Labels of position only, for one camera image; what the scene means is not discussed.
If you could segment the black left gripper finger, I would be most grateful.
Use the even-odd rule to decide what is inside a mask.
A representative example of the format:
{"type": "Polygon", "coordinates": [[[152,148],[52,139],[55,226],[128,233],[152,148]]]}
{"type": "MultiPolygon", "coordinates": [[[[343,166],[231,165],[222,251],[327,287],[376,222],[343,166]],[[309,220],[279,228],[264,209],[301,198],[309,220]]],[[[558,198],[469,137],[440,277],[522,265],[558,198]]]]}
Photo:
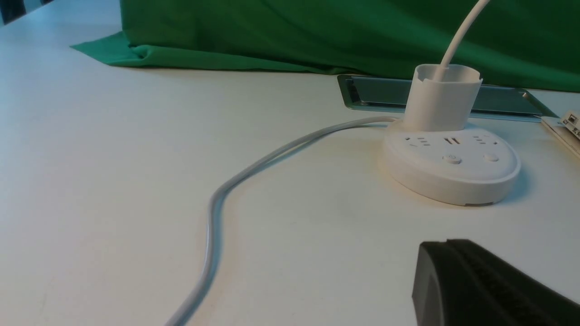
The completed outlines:
{"type": "Polygon", "coordinates": [[[419,245],[419,326],[577,326],[578,303],[466,239],[419,245]]]}

